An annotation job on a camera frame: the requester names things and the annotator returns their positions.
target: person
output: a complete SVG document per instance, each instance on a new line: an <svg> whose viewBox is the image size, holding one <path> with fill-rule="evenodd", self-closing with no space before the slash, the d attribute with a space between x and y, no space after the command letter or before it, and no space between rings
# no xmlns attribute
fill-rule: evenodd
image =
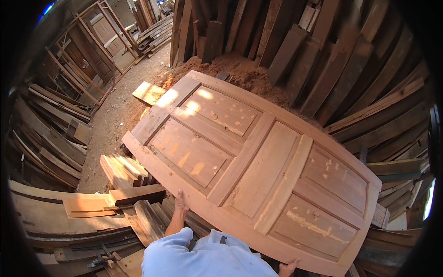
<svg viewBox="0 0 443 277"><path fill-rule="evenodd" d="M252 253L246 243L216 231L199 239L192 251L187 244L193 238L190 228L184 227L189 208L183 191L175 199L174 214L164 238L152 242L144 251L142 276L277 276L271 266ZM280 277L289 277L300 259L289 265L280 264Z"/></svg>

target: hand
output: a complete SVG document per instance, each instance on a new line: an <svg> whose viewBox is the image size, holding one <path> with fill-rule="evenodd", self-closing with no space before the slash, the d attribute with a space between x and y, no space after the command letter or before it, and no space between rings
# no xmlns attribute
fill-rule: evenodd
<svg viewBox="0 0 443 277"><path fill-rule="evenodd" d="M186 214L189 211L188 206L186 206L185 201L183 199L183 190L179 189L177 197L175 198L175 207L174 210L184 212Z"/></svg>
<svg viewBox="0 0 443 277"><path fill-rule="evenodd" d="M289 265L285 265L284 263L280 263L278 276L279 277L289 277L289 275L291 275L294 272L294 270L296 269L297 263L300 260L301 260L300 258L297 258L297 259L295 259L295 261L293 261Z"/></svg>

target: sawdust pile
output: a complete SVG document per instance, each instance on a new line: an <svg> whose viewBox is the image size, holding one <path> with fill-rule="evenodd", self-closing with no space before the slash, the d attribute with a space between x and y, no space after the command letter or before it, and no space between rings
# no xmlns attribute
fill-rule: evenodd
<svg viewBox="0 0 443 277"><path fill-rule="evenodd" d="M251 61L237 53L226 53L221 57L217 57L212 64L202 64L202 60L199 59L198 56L194 56L186 63L180 63L176 68L160 76L156 80L155 85L169 89L191 70L213 77L216 77L220 72L224 71L231 75L226 80L227 82L259 95L324 132L323 127L317 121L299 115L297 109L290 109L284 91L279 87L272 87L269 83L266 74L267 69L257 67L258 61Z"/></svg>

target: leaning wooden board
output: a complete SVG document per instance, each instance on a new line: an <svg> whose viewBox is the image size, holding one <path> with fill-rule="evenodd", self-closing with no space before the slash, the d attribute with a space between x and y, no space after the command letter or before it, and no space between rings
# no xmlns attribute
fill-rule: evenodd
<svg viewBox="0 0 443 277"><path fill-rule="evenodd" d="M343 276L381 181L324 133L227 82L191 71L123 142L218 229L284 263Z"/></svg>

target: light blue shirt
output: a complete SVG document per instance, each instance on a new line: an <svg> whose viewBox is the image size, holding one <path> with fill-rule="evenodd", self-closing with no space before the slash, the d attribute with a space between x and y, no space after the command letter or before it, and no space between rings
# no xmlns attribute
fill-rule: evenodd
<svg viewBox="0 0 443 277"><path fill-rule="evenodd" d="M226 244L220 243L222 236ZM252 253L248 245L228 234L211 230L192 251L186 244L190 228L151 243L144 251L142 277L148 276L278 276L269 264Z"/></svg>

